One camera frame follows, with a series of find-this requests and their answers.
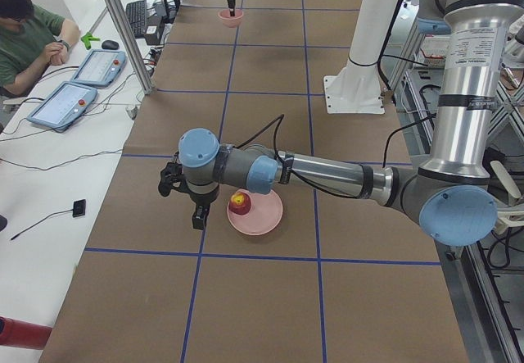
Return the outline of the pink bowl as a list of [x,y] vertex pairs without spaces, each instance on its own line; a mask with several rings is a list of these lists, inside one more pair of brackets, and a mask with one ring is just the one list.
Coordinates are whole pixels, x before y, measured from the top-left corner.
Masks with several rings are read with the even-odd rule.
[[234,14],[231,15],[229,9],[223,9],[218,12],[218,18],[222,25],[228,28],[237,28],[243,21],[244,11],[242,9],[236,9]]

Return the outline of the red apple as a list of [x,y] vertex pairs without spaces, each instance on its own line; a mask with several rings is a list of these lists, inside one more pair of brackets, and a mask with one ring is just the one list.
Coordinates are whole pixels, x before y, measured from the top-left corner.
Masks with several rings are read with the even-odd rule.
[[228,209],[237,215],[246,215],[251,210],[251,197],[243,191],[236,191],[228,202]]

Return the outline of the pink plate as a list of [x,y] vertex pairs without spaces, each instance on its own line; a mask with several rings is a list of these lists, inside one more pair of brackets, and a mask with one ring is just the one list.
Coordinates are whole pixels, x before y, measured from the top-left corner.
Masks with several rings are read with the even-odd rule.
[[249,236],[260,236],[275,229],[282,219],[283,204],[276,192],[268,194],[243,191],[251,197],[251,210],[243,216],[232,213],[228,209],[227,216],[230,224],[238,232]]

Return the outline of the black keyboard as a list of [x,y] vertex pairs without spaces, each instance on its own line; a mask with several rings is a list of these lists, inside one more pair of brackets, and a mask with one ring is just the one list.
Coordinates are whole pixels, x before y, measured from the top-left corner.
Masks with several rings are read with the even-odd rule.
[[136,39],[143,38],[147,27],[147,1],[137,0],[127,3],[125,15],[133,32],[133,36]]

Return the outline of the small black box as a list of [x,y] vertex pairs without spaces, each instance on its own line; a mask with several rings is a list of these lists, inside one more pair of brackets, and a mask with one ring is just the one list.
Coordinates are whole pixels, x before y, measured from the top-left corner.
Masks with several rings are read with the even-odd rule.
[[74,201],[72,208],[72,216],[74,218],[84,216],[86,214],[87,201],[85,199],[79,199]]

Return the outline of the black computer mouse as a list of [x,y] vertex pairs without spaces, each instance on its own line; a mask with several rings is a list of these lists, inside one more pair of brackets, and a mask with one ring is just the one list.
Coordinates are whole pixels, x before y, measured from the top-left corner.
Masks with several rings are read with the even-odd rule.
[[101,47],[103,50],[118,50],[120,45],[114,40],[107,39],[102,42]]

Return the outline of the green clamp tool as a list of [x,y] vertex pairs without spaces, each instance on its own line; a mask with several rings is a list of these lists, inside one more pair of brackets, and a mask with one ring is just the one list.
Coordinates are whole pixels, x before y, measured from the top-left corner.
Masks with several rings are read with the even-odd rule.
[[92,48],[92,42],[101,41],[98,37],[94,36],[91,32],[86,32],[84,35],[81,36],[80,40],[87,50],[90,50]]

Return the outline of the far blue teach pendant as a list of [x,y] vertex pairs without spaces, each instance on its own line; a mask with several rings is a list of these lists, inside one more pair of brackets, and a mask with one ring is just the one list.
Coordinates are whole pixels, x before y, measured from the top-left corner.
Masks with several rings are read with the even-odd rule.
[[119,50],[92,49],[74,73],[72,81],[96,88],[109,86],[126,63],[126,54]]

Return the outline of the blue teach pendant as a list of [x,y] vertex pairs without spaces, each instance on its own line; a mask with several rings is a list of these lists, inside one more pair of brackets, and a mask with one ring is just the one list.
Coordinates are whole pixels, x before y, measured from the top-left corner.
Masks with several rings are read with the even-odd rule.
[[97,94],[98,91],[93,87],[63,82],[28,115],[27,121],[64,132],[86,112]]
[[119,50],[92,49],[74,73],[72,81],[96,88],[109,86],[126,63],[126,54]]

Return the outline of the near blue teach pendant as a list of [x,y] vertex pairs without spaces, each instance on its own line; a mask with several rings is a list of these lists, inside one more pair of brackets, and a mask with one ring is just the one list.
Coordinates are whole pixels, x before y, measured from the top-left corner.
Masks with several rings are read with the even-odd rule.
[[93,87],[63,82],[28,115],[27,121],[64,132],[86,112],[97,94],[98,91]]

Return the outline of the person in green shirt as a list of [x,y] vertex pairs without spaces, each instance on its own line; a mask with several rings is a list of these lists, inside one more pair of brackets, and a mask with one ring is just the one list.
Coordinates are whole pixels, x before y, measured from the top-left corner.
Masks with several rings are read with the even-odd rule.
[[32,0],[1,0],[1,95],[27,95],[50,66],[62,66],[79,27]]

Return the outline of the red fire extinguisher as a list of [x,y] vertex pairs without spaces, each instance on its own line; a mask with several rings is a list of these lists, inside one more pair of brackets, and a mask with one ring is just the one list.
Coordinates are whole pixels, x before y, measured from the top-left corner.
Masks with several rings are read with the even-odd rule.
[[1,317],[1,345],[43,350],[52,327]]

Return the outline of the aluminium frame post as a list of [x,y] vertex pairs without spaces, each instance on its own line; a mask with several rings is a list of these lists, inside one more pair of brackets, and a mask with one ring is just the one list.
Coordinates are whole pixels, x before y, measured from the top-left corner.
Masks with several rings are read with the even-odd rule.
[[115,28],[123,41],[128,59],[133,67],[133,71],[138,78],[142,91],[148,95],[153,90],[151,77],[147,72],[142,59],[142,54],[139,51],[138,44],[134,38],[131,26],[125,15],[124,7],[121,0],[104,0],[106,8],[110,13],[111,19]]

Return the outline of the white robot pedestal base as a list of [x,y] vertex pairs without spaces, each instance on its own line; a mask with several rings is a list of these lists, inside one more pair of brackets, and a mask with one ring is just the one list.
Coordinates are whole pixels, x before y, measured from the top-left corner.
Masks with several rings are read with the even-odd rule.
[[400,0],[363,0],[346,66],[323,78],[329,114],[383,114],[378,64]]

